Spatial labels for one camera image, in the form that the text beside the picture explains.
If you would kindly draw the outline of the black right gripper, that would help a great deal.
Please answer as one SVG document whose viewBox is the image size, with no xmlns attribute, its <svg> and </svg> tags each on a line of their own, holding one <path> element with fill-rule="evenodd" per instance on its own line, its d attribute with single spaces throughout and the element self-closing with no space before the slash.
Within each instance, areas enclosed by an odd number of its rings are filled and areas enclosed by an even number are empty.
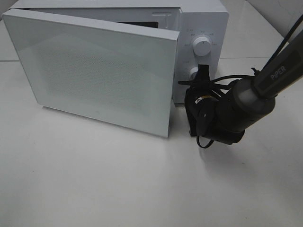
<svg viewBox="0 0 303 227">
<path fill-rule="evenodd" d="M 190 136 L 220 137 L 220 127 L 215 114 L 218 95 L 210 82 L 209 65 L 198 64 L 195 81 L 185 81 L 189 88 L 185 95 L 185 109 Z"/>
</svg>

